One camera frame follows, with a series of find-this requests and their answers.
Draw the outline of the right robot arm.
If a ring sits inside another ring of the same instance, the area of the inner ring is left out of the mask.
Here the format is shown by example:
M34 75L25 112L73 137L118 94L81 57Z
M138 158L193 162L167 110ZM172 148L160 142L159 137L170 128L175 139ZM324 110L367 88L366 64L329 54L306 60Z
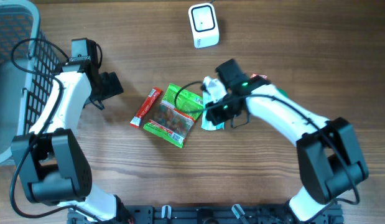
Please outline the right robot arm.
M268 79L248 77L235 59L216 68L217 78L205 77L201 89L211 100L206 119L214 125L232 122L243 111L270 124L297 150L302 188L287 202L298 222L308 223L356 192L369 177L353 126L344 118L330 120L284 96Z

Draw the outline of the mint wet wipes packet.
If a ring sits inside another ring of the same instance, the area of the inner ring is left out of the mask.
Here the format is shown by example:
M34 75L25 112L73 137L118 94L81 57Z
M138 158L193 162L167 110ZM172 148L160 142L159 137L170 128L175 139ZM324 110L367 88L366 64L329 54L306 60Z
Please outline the mint wet wipes packet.
M203 105L206 106L209 102L211 102L211 96L204 91L203 92ZM224 129L225 124L221 123L221 124L214 125L211 121L206 119L206 111L204 111L202 114L201 128L206 130L206 131L215 131L215 130L219 130L219 129Z

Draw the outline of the green-lidded jar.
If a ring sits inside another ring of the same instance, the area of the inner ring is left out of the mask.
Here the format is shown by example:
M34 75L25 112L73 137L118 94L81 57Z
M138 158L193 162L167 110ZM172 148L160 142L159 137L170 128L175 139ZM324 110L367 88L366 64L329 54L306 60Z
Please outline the green-lidded jar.
M284 90L282 90L282 89L280 89L280 88L278 88L277 90L278 90L278 92L281 93L283 96L285 96L286 98L288 98L288 95L287 95L286 91L284 91Z

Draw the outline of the green candy bag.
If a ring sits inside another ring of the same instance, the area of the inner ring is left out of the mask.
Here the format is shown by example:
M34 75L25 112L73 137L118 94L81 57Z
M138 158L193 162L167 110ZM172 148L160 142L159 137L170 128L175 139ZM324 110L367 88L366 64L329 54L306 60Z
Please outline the green candy bag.
M180 86L169 84L152 119L143 128L182 148L187 134L202 113L200 110L203 109L203 98L191 91L182 90L177 96L175 105L175 96L180 89Z

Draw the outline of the red small carton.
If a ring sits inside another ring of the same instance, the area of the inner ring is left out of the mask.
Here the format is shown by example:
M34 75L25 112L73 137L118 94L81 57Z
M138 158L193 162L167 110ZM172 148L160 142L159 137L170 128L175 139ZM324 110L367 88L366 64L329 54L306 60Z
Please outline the red small carton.
M267 80L267 75L261 75L261 74L253 73L250 78L254 78L254 77L261 77L261 78Z

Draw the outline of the red stick sachet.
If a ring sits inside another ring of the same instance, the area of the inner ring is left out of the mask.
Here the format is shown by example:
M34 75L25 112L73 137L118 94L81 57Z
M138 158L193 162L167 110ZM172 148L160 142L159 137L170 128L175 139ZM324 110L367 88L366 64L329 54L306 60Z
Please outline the red stick sachet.
M150 111L155 101L158 99L162 90L160 88L154 87L151 92L148 94L147 98L144 100L141 107L138 109L137 113L130 122L130 126L134 128L139 128L142 122L143 117Z

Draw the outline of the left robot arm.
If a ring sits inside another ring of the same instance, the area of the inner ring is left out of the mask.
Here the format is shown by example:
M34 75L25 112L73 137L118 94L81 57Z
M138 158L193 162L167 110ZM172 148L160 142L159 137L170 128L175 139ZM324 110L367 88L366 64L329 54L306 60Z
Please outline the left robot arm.
M117 195L93 184L91 167L73 133L88 103L123 92L115 73L100 73L103 52L95 41L72 40L72 54L50 74L53 82L42 114L28 134L15 136L11 152L16 170L9 188L12 209L37 219L71 209L95 223L134 223Z

